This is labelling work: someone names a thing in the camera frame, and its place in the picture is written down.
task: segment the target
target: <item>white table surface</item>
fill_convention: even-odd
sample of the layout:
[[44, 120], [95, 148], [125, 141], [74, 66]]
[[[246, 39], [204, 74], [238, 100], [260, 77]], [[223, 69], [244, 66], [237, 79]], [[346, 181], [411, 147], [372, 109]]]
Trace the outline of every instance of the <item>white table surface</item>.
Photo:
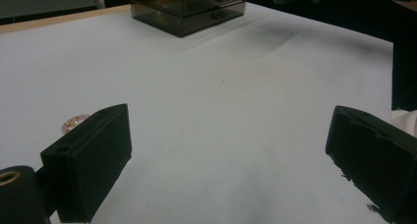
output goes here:
[[335, 105], [389, 120], [391, 62], [253, 4], [185, 38], [129, 12], [1, 34], [0, 168], [40, 168], [66, 119], [128, 103], [133, 158], [92, 224], [385, 223], [325, 145]]

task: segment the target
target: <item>stacked plastic container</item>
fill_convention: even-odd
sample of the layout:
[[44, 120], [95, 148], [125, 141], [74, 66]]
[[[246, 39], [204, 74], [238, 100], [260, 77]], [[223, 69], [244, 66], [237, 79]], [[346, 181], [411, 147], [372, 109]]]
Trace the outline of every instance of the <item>stacked plastic container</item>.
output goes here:
[[246, 0], [131, 0], [134, 19], [185, 36], [243, 16]]

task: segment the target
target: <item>transparent plastic box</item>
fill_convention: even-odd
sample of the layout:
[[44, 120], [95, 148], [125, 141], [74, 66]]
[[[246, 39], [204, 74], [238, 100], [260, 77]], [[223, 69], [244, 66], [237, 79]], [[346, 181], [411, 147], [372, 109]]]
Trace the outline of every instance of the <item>transparent plastic box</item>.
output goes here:
[[243, 16], [246, 0], [131, 0], [134, 19], [185, 36]]

